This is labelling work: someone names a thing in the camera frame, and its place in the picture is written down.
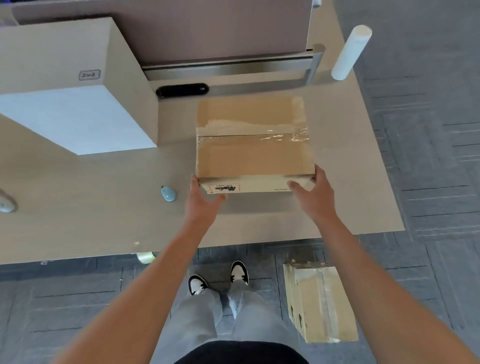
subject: large white box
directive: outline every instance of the large white box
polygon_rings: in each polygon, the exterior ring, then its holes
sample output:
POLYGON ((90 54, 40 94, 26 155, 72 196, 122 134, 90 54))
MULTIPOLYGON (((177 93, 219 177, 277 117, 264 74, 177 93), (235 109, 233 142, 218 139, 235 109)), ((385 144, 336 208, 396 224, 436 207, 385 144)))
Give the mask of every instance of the large white box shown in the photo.
POLYGON ((78 155, 157 142, 158 99, 112 18, 0 28, 0 113, 78 155))

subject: person's left hand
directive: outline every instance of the person's left hand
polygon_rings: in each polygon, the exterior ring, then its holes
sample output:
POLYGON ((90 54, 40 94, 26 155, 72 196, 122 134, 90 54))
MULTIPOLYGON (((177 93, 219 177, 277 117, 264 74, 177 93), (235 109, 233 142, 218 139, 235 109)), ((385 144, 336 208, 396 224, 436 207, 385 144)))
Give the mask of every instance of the person's left hand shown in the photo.
POLYGON ((190 194, 185 204, 185 225, 194 225, 205 228, 205 231, 208 230, 226 199, 227 196, 221 194, 213 201, 205 200, 200 191, 197 176, 192 175, 190 194))

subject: box label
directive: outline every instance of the box label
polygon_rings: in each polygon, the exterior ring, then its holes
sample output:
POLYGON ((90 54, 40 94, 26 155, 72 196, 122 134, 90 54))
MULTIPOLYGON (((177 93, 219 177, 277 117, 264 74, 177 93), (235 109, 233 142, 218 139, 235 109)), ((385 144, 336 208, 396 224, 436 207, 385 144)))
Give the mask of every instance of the box label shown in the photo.
POLYGON ((232 184, 209 184, 209 193, 211 194, 228 194, 231 192, 240 192, 240 183, 232 184))
POLYGON ((100 70, 80 71, 78 74, 78 79, 79 81, 97 80, 100 78, 100 74, 100 70))

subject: blue egg-shaped object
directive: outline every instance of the blue egg-shaped object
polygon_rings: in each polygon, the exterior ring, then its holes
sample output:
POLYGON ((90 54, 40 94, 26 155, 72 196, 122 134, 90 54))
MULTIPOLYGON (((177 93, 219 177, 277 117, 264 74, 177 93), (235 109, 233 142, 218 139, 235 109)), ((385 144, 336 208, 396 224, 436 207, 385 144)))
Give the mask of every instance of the blue egg-shaped object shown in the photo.
POLYGON ((177 193, 172 190, 170 187, 162 186, 162 196, 168 202, 175 201, 177 199, 177 193))

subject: forearm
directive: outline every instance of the forearm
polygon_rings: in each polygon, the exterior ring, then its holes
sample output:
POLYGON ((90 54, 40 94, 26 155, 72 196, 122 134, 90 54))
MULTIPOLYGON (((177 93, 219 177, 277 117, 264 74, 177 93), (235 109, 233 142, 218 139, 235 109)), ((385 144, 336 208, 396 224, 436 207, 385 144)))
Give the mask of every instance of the forearm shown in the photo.
POLYGON ((184 227, 54 363, 149 363, 187 267, 205 233, 201 226, 184 227))
POLYGON ((372 260, 339 218, 316 223, 378 363, 478 363, 447 326, 372 260))

